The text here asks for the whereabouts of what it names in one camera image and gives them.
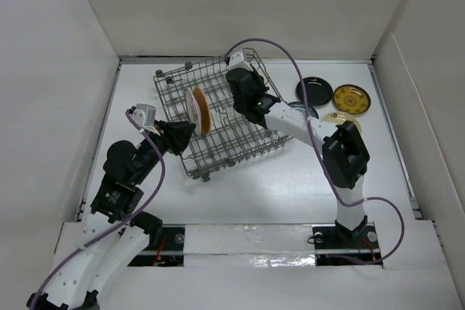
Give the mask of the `white plate with red characters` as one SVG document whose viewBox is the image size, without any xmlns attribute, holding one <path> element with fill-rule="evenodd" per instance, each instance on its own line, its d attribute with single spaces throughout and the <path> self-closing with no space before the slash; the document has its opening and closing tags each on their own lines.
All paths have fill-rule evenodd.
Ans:
<svg viewBox="0 0 465 310">
<path fill-rule="evenodd" d="M 194 134 L 201 135 L 201 110 L 191 90 L 185 89 L 185 104 L 189 121 L 195 125 Z"/>
</svg>

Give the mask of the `orange woven round plate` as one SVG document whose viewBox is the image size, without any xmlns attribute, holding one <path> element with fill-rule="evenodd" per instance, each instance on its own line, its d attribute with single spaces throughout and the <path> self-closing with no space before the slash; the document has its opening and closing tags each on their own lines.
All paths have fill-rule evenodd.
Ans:
<svg viewBox="0 0 465 310">
<path fill-rule="evenodd" d="M 193 89 L 193 96 L 200 110 L 201 132 L 203 134 L 210 134 L 212 121 L 209 103 L 206 98 L 206 95 L 201 87 L 196 86 Z"/>
</svg>

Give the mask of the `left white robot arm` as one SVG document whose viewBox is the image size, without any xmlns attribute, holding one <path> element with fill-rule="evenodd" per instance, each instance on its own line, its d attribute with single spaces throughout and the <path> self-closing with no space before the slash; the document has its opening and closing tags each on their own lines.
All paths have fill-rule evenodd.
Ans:
<svg viewBox="0 0 465 310">
<path fill-rule="evenodd" d="M 163 222 L 145 212 L 138 187 L 166 153 L 181 155 L 195 124 L 156 121 L 139 126 L 143 141 L 121 140 L 107 151 L 100 188 L 77 248 L 44 280 L 27 302 L 29 309 L 98 309 L 122 271 L 141 251 L 157 248 Z"/>
</svg>

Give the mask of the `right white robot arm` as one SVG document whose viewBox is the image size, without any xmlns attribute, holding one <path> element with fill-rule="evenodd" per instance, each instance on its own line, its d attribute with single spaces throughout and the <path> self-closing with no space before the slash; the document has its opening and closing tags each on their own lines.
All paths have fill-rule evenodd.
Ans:
<svg viewBox="0 0 465 310">
<path fill-rule="evenodd" d="M 263 77 L 255 71 L 233 68 L 226 80 L 235 111 L 247 121 L 291 136 L 316 151 L 335 191 L 336 239 L 344 247 L 359 242 L 368 221 L 363 207 L 363 182 L 370 156 L 357 126 L 350 121 L 337 125 L 307 117 L 268 94 Z"/>
</svg>

